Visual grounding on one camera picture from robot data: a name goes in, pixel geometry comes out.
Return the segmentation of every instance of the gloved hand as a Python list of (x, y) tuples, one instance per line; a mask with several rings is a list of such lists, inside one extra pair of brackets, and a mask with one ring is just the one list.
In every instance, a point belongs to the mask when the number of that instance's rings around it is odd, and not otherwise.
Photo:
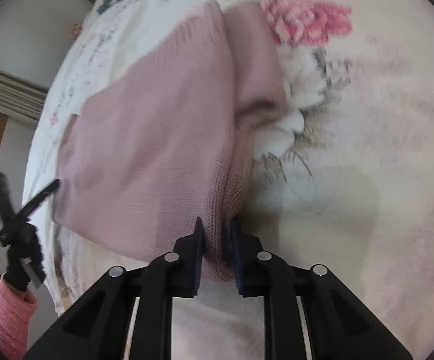
[(4, 274), (4, 280), (16, 290), (26, 292), (30, 278), (22, 268), (20, 259), (27, 259), (30, 266), (36, 273), (42, 271), (42, 251), (38, 242), (36, 228), (26, 223), (21, 232), (21, 237), (9, 246), (7, 250), (7, 272)]

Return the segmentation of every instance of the metal rivet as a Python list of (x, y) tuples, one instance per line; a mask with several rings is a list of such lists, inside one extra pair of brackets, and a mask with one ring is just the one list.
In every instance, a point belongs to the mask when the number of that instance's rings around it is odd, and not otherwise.
[(171, 251), (170, 253), (167, 253), (164, 258), (165, 261), (167, 261), (168, 263), (173, 263), (177, 261), (180, 258), (180, 256), (178, 255), (178, 253)]
[(325, 276), (329, 270), (324, 265), (316, 265), (313, 268), (313, 272), (318, 276)]
[(269, 261), (272, 258), (272, 255), (268, 251), (259, 251), (257, 253), (257, 259), (260, 261)]
[(113, 266), (108, 270), (108, 274), (113, 278), (122, 276), (123, 273), (124, 273), (124, 269), (121, 266)]

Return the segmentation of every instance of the bedsheet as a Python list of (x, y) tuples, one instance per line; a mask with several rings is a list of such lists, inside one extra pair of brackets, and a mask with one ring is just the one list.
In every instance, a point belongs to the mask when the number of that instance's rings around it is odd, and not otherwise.
[[(24, 201), (55, 177), (70, 115), (203, 1), (122, 0), (88, 15), (48, 93)], [(217, 1), (225, 9), (239, 0)], [(425, 359), (434, 348), (434, 7), (260, 1), (291, 110), (259, 131), (245, 230), (290, 264), (329, 266), (416, 360)], [(32, 222), (60, 314), (111, 266), (147, 263), (57, 226), (49, 202)], [(196, 300), (175, 301), (173, 358), (263, 359), (262, 316), (260, 299), (239, 298), (233, 283), (204, 281)]]

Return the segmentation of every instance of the sweater sleeve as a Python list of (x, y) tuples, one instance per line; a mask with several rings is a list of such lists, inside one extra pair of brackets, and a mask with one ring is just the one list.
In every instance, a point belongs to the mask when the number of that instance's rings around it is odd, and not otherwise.
[(16, 294), (0, 279), (0, 350), (9, 360), (21, 360), (27, 351), (29, 321), (36, 308), (30, 291)]

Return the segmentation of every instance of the bed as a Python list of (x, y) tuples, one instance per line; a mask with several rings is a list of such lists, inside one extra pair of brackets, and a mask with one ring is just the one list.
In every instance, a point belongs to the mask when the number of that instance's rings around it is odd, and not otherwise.
[[(203, 1), (122, 0), (102, 15), (102, 0), (95, 2), (48, 93), (24, 201), (55, 177), (71, 114)], [(225, 9), (239, 0), (217, 1)], [(434, 350), (434, 6), (260, 1), (274, 32), (286, 20), (281, 5), (304, 9), (305, 19), (300, 32), (276, 41), (295, 118), (288, 128), (258, 132), (244, 228), (288, 263), (329, 266), (415, 360), (427, 359)], [(59, 314), (111, 266), (148, 263), (56, 225), (50, 203), (32, 222)], [(258, 299), (239, 298), (233, 283), (204, 281), (196, 300), (175, 301), (173, 358), (263, 358), (262, 310)], [(216, 338), (227, 345), (215, 347)]]

